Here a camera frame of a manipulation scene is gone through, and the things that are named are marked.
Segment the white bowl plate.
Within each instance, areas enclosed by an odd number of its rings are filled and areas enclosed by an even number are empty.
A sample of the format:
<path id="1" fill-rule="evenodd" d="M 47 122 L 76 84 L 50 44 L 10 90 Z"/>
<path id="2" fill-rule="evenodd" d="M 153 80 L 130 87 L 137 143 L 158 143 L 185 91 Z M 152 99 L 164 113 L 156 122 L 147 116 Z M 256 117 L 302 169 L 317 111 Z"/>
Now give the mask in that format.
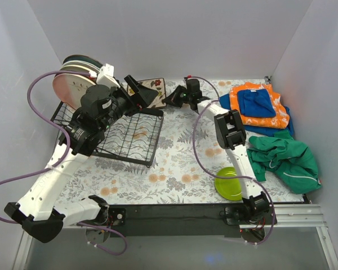
<path id="1" fill-rule="evenodd" d="M 71 61 L 67 61 L 66 63 L 63 64 L 63 66 L 67 66 L 67 65 L 77 65 L 77 66 L 80 66 L 82 68 L 87 68 L 87 69 L 90 69 L 92 71 L 95 71 L 97 73 L 100 71 L 99 66 L 96 66 L 96 65 L 94 65 L 90 62 L 87 62 L 87 61 L 71 60 Z"/>

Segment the square floral plate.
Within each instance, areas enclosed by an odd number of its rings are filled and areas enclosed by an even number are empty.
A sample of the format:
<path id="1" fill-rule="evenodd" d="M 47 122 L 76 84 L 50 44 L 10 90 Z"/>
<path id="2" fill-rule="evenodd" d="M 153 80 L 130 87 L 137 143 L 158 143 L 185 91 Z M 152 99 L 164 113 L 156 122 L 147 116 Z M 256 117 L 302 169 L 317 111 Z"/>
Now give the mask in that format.
<path id="1" fill-rule="evenodd" d="M 162 109 L 166 107 L 166 104 L 163 102 L 163 100 L 167 97 L 164 78 L 140 80 L 139 83 L 144 87 L 155 90 L 158 93 L 154 101 L 148 106 L 149 109 Z"/>

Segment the large dark teal plate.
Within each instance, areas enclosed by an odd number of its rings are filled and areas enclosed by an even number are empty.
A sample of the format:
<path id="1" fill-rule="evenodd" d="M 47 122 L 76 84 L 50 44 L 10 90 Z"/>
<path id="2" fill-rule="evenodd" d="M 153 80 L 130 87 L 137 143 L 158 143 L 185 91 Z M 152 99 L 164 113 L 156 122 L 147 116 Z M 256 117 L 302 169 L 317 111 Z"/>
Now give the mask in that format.
<path id="1" fill-rule="evenodd" d="M 88 56 L 85 56 L 85 55 L 70 55 L 63 60 L 63 64 L 66 63 L 67 61 L 71 61 L 71 60 L 87 61 L 87 62 L 90 62 L 90 63 L 96 65 L 96 66 L 99 66 L 100 68 L 103 66 L 103 64 L 101 62 L 99 62 L 98 60 L 95 60 L 95 59 L 88 57 Z"/>

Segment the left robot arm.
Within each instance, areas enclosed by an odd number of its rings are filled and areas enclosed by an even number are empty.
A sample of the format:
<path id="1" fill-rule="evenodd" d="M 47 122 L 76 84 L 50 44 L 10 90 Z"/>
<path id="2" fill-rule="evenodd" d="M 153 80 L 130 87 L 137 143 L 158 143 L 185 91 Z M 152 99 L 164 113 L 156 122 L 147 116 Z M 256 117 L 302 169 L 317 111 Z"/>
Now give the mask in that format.
<path id="1" fill-rule="evenodd" d="M 131 116 L 149 107 L 158 95 L 130 75 L 125 81 L 133 95 L 121 86 L 97 84 L 87 88 L 81 97 L 81 106 L 63 128 L 46 168 L 19 201 L 5 206 L 5 213 L 40 242 L 50 242 L 63 227 L 79 222 L 107 223 L 109 204 L 96 195 L 67 205 L 59 205 L 56 200 L 68 180 L 104 140 L 105 132 L 122 116 Z"/>

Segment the pink cream plate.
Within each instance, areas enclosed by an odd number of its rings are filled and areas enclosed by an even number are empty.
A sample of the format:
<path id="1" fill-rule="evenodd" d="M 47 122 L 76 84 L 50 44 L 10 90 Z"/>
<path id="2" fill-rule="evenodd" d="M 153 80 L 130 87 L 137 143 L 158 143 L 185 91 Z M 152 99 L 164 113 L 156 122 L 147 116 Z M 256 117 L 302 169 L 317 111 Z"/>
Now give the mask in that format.
<path id="1" fill-rule="evenodd" d="M 59 74 L 52 81 L 57 97 L 74 110 L 81 107 L 81 98 L 96 83 L 81 75 Z"/>

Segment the black wire dish rack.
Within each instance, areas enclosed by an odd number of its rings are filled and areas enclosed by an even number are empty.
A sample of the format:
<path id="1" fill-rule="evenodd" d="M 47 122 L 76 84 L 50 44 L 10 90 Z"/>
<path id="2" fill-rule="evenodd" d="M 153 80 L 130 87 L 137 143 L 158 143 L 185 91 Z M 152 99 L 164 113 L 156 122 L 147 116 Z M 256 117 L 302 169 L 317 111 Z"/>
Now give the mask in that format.
<path id="1" fill-rule="evenodd" d="M 106 132 L 93 156 L 150 167 L 163 125 L 163 111 L 145 109 L 117 120 Z"/>

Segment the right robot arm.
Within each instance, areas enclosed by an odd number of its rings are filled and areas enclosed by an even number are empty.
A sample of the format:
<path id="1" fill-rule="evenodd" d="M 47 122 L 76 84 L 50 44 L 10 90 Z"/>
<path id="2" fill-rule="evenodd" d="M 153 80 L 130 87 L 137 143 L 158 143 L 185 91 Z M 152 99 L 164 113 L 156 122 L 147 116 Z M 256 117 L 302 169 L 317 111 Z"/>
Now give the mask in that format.
<path id="1" fill-rule="evenodd" d="M 236 178 L 241 184 L 242 204 L 230 206 L 224 210 L 223 216 L 235 222 L 256 223 L 271 221 L 275 223 L 273 200 L 264 186 L 255 179 L 255 174 L 247 155 L 246 131 L 237 110 L 227 110 L 203 95 L 197 78 L 186 77 L 186 86 L 178 86 L 164 103 L 173 107 L 183 104 L 205 116 L 215 125 L 216 138 L 219 146 L 230 158 Z"/>

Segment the small teal plate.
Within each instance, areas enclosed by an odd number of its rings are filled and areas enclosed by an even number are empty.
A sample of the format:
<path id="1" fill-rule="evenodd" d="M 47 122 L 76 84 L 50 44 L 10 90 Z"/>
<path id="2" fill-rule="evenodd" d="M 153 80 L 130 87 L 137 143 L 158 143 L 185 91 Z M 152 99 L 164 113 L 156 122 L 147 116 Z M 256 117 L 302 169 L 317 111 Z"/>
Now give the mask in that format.
<path id="1" fill-rule="evenodd" d="M 56 74 L 54 75 L 54 77 L 57 77 L 58 75 L 80 75 L 82 77 L 87 78 L 88 80 L 90 80 L 93 83 L 96 83 L 97 80 L 97 73 L 95 72 L 82 72 L 82 71 L 71 71 L 71 70 L 59 70 L 56 72 Z"/>

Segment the cream green plate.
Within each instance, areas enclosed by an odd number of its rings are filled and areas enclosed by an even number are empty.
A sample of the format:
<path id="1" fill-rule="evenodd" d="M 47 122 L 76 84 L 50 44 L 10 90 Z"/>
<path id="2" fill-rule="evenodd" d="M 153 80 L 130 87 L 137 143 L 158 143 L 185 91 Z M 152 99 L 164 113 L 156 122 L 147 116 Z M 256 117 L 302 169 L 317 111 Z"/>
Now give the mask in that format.
<path id="1" fill-rule="evenodd" d="M 80 65 L 80 64 L 68 64 L 64 65 L 60 69 L 61 71 L 76 71 L 76 72 L 82 72 L 82 73 L 89 73 L 90 71 L 94 71 L 96 74 L 99 73 L 99 69 L 93 68 L 86 65 Z"/>

